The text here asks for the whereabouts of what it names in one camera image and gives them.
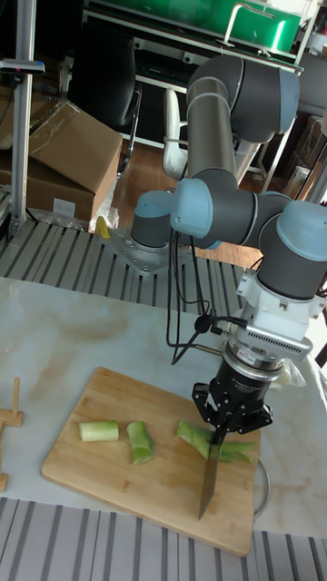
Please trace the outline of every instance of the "knife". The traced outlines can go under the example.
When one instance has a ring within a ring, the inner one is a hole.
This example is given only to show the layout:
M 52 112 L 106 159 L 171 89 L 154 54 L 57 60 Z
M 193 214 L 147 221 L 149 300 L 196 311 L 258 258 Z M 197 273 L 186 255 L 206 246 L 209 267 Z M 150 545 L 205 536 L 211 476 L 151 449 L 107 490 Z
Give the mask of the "knife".
M 200 500 L 200 512 L 199 512 L 199 520 L 202 518 L 203 514 L 205 513 L 206 509 L 209 507 L 213 495 L 214 495 L 214 487 L 215 481 L 217 476 L 217 468 L 218 468 L 218 461 L 219 461 L 219 451 L 221 445 L 223 443 L 223 439 L 226 435 L 226 429 L 221 430 L 217 429 L 212 435 L 210 447 L 209 447 L 209 456 L 205 464 L 204 469 L 204 476 L 203 476 L 203 488 L 201 493 L 201 500 Z

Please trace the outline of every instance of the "cucumber piece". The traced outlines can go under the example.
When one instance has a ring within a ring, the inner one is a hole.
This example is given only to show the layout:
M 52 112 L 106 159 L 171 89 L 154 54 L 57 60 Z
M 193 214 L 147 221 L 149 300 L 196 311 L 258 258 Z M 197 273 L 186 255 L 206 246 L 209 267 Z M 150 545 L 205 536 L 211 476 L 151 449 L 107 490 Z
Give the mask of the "cucumber piece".
M 115 419 L 81 421 L 78 427 L 83 442 L 116 441 L 119 439 L 118 424 Z
M 212 434 L 211 430 L 194 426 L 185 419 L 180 421 L 176 430 L 176 436 L 193 446 L 205 460 L 209 457 Z M 223 442 L 219 452 L 219 459 L 222 462 L 232 462 L 234 459 L 238 459 L 243 462 L 252 463 L 251 456 L 243 452 L 253 448 L 253 446 L 254 442 Z M 211 453 L 212 456 L 217 454 L 216 446 L 212 448 Z
M 154 441 L 143 421 L 134 421 L 126 428 L 132 448 L 132 459 L 135 466 L 149 462 L 154 457 Z

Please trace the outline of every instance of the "cutting board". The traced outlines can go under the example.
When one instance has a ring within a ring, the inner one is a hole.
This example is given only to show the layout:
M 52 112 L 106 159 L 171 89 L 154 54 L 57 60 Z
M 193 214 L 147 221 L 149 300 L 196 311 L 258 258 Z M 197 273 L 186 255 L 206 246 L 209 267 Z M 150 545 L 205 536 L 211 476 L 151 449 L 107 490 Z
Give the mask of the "cutting board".
M 116 419 L 118 442 L 82 442 L 78 422 Z M 213 501 L 198 520 L 204 460 L 175 436 L 180 419 L 203 425 L 192 401 L 98 368 L 42 466 L 65 487 L 155 523 L 245 556 L 253 531 L 253 480 L 260 431 L 230 440 L 254 441 L 253 463 L 219 464 Z M 125 428 L 143 420 L 154 440 L 154 459 L 133 466 Z

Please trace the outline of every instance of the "wooden floor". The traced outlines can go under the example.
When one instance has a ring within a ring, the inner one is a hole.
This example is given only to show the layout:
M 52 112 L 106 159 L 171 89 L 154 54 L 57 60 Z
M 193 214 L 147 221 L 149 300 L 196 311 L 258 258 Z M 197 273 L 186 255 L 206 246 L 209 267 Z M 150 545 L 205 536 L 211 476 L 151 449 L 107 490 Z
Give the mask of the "wooden floor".
M 117 184 L 114 193 L 113 206 L 119 212 L 119 225 L 127 226 L 133 222 L 134 208 L 137 200 L 144 192 L 165 190 L 176 187 L 177 182 L 164 173 L 163 150 L 137 143 L 126 171 Z M 241 189 L 260 191 L 262 185 L 245 178 Z M 244 268 L 251 267 L 262 254 L 252 248 L 244 248 L 224 242 L 215 251 L 197 249 L 197 255 L 216 261 L 238 264 Z

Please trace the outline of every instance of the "wooden peg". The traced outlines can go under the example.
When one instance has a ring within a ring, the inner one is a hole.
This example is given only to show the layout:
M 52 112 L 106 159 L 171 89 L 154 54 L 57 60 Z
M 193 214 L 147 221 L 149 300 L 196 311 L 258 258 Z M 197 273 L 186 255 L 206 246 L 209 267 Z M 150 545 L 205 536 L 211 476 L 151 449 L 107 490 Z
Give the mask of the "wooden peg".
M 22 425 L 24 417 L 24 412 L 18 411 L 19 385 L 20 379 L 15 378 L 13 391 L 13 409 L 0 409 L 0 421 L 3 421 L 7 426 L 16 426 L 17 428 Z
M 14 379 L 14 391 L 13 391 L 13 416 L 17 418 L 18 416 L 18 400 L 19 400 L 19 386 L 20 386 L 20 379 Z
M 0 492 L 5 492 L 8 475 L 3 474 L 1 464 L 2 464 L 2 443 L 0 442 Z

